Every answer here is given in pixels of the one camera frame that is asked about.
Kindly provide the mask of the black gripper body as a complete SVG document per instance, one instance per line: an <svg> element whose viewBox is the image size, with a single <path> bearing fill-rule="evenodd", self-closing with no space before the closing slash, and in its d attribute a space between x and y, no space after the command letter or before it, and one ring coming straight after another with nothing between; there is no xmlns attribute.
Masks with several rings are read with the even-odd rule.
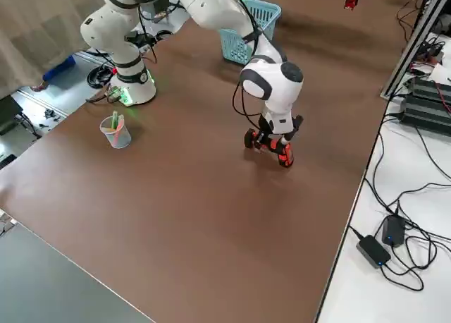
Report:
<svg viewBox="0 0 451 323"><path fill-rule="evenodd" d="M270 140L281 140L282 138L285 138L286 141L290 141L295 136L294 130L282 135L275 135L271 130L268 121L262 115L260 115L259 117L259 128L260 132L262 133L262 142L268 142Z"/></svg>

